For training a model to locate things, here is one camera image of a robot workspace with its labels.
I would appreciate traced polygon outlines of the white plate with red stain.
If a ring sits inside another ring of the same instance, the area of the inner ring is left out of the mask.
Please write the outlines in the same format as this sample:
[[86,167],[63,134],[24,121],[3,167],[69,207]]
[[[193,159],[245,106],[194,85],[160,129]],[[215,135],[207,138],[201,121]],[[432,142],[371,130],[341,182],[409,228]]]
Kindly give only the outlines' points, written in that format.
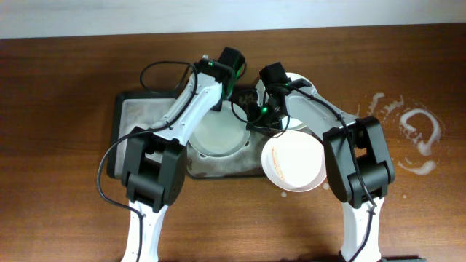
[[305,132],[286,131],[270,138],[261,152],[261,166],[267,178],[285,191],[311,191],[327,177],[323,145]]

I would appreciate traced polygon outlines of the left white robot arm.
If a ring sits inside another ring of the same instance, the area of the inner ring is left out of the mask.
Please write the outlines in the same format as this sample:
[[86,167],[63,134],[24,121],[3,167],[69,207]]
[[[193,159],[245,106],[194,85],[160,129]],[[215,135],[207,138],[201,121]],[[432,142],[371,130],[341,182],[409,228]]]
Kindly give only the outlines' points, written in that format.
[[125,261],[157,261],[165,213],[184,182],[188,139],[202,117],[231,95],[244,66],[243,57],[189,64],[192,74],[168,112],[152,127],[135,127],[122,138],[121,182],[132,213]]

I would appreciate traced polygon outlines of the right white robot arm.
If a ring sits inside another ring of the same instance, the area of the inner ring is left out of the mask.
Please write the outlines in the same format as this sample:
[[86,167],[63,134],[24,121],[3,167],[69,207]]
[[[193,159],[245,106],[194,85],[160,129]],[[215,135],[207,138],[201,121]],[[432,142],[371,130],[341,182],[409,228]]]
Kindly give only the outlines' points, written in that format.
[[379,120],[343,112],[304,78],[259,81],[255,90],[262,116],[298,119],[323,142],[327,179],[343,207],[339,260],[381,261],[379,218],[395,171]]

